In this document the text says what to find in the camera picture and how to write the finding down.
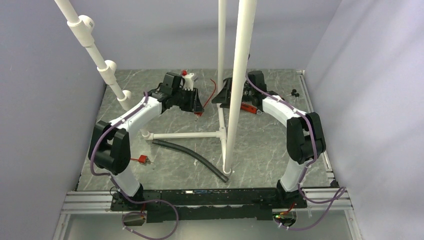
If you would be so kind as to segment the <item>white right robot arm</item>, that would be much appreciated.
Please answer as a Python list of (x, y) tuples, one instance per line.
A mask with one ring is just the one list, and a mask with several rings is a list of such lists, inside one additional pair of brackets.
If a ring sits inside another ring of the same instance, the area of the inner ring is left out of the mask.
[(300, 111), (276, 92), (268, 90), (260, 70), (248, 72), (244, 82), (231, 77), (224, 79), (222, 90), (211, 102), (229, 109), (226, 160), (223, 165), (225, 172), (230, 168), (243, 102), (252, 103), (258, 110), (271, 115), (285, 126), (290, 160), (277, 181), (275, 200), (280, 207), (289, 207), (297, 196), (303, 194), (301, 184), (308, 167), (326, 150), (320, 116), (316, 112)]

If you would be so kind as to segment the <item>small black key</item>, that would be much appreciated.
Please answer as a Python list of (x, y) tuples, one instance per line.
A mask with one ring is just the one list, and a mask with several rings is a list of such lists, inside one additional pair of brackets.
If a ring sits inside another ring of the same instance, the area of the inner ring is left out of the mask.
[(292, 91), (290, 92), (289, 96), (295, 97), (295, 98), (299, 98), (300, 97), (300, 93), (296, 89), (292, 89)]

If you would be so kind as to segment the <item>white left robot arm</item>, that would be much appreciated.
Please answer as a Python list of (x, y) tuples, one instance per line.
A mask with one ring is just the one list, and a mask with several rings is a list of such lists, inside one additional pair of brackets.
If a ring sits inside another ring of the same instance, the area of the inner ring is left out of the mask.
[(190, 113), (204, 111), (194, 73), (167, 72), (156, 88), (143, 93), (143, 98), (123, 115), (109, 121), (98, 121), (92, 132), (88, 158), (94, 176), (107, 176), (124, 196), (131, 210), (144, 203), (143, 185), (130, 169), (130, 142), (149, 121), (177, 106)]

